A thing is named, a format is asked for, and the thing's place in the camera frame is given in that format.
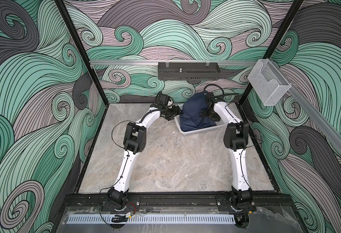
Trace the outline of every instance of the swirl pattern wallpaper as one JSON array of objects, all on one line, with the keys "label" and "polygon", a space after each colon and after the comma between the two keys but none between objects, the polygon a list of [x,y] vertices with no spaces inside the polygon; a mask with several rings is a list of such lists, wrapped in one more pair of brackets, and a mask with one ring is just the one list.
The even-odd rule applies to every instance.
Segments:
[{"label": "swirl pattern wallpaper", "polygon": [[[341,134],[341,1],[300,9],[272,59]],[[341,154],[290,94],[275,106],[254,91],[248,101],[255,137],[309,232],[341,233]]]},{"label": "swirl pattern wallpaper", "polygon": [[0,232],[50,232],[105,105],[54,0],[0,0]]},{"label": "swirl pattern wallpaper", "polygon": [[[313,0],[307,4],[322,2]],[[65,0],[90,59],[257,60],[291,0]],[[207,84],[238,101],[252,67],[221,67],[220,80],[160,81],[156,66],[95,66],[111,103],[185,102]],[[219,93],[210,86],[207,91]]]}]

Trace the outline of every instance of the gray marble surface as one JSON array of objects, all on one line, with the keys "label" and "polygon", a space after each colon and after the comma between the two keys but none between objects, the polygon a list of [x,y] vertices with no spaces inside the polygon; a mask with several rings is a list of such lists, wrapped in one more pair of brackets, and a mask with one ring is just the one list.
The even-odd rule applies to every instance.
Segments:
[{"label": "gray marble surface", "polygon": [[[119,172],[123,149],[111,140],[113,127],[123,120],[136,121],[150,104],[111,104],[90,158],[79,193],[98,193],[110,187]],[[235,104],[230,109],[240,117]],[[113,132],[122,146],[127,122]],[[130,192],[229,191],[232,166],[223,144],[225,127],[183,136],[174,120],[156,120],[147,129],[145,150],[139,155],[130,179]],[[255,147],[247,148],[248,182],[253,190],[272,190],[273,186]]]}]

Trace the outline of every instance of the navy blue cloth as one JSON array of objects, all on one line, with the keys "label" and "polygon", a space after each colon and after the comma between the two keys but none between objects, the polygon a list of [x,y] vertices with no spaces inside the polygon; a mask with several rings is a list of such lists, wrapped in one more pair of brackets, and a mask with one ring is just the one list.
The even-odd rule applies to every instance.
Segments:
[{"label": "navy blue cloth", "polygon": [[203,91],[196,93],[184,103],[182,107],[183,113],[179,115],[180,127],[182,131],[187,132],[216,126],[216,123],[210,118],[202,117],[200,115],[201,110],[207,107],[204,98],[205,93],[208,92]]}]

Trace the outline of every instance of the wire mesh basket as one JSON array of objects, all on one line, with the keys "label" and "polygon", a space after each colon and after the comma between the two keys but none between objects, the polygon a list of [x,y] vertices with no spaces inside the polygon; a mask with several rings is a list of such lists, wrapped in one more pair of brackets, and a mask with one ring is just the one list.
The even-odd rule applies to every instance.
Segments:
[{"label": "wire mesh basket", "polygon": [[[179,108],[182,110],[182,106],[183,104],[178,104],[177,106],[179,106]],[[191,131],[187,131],[184,132],[181,130],[181,123],[179,121],[179,115],[176,116],[174,118],[177,128],[180,131],[180,133],[182,133],[183,135],[191,135],[191,134],[196,134],[196,133],[203,133],[203,132],[207,132],[207,131],[211,131],[211,130],[216,130],[216,129],[220,129],[221,127],[225,127],[226,128],[226,124],[223,122],[223,120],[220,120],[219,122],[215,122],[216,126],[212,126],[212,127],[207,127],[207,128],[203,128],[203,129],[196,129],[196,130],[191,130]]]},{"label": "wire mesh basket", "polygon": [[275,105],[291,87],[280,67],[269,59],[259,59],[248,80],[264,106]]}]

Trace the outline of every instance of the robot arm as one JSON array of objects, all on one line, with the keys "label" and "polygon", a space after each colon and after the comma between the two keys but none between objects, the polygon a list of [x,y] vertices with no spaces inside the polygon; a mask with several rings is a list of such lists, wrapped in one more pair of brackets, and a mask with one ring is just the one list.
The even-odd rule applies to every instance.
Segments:
[{"label": "robot arm", "polygon": [[223,142],[229,149],[231,164],[233,166],[233,188],[236,190],[248,190],[247,168],[245,164],[245,149],[248,144],[248,123],[242,122],[226,105],[226,102],[217,102],[214,111],[227,124]]},{"label": "robot arm", "polygon": [[223,142],[225,147],[229,149],[233,168],[232,206],[236,209],[252,211],[254,210],[254,207],[251,205],[252,189],[248,184],[245,163],[249,125],[235,116],[223,98],[221,98],[222,96],[209,96],[206,94],[207,110],[205,113],[211,118],[217,117],[216,120],[221,118],[227,124]]},{"label": "robot arm", "polygon": [[[222,98],[205,96],[208,116],[221,118],[227,124],[224,144],[229,149],[233,166],[232,205],[240,208],[244,203],[251,202],[252,190],[247,183],[247,169],[245,164],[245,149],[248,143],[248,123],[242,122],[226,105]],[[129,180],[134,163],[140,152],[146,146],[146,130],[160,116],[172,120],[181,113],[178,106],[172,105],[169,96],[159,93],[159,98],[150,106],[145,116],[137,123],[128,123],[124,136],[124,157],[115,184],[108,191],[108,198],[117,209],[126,205],[126,195],[129,190]]]},{"label": "robot arm", "polygon": [[148,112],[142,119],[130,122],[126,126],[124,136],[124,157],[115,184],[108,191],[108,198],[117,209],[123,209],[126,205],[126,195],[129,190],[129,180],[134,163],[140,152],[146,146],[146,130],[160,116],[167,120],[181,114],[179,106],[173,106],[172,99],[161,92],[156,97],[155,103],[150,106]]}]

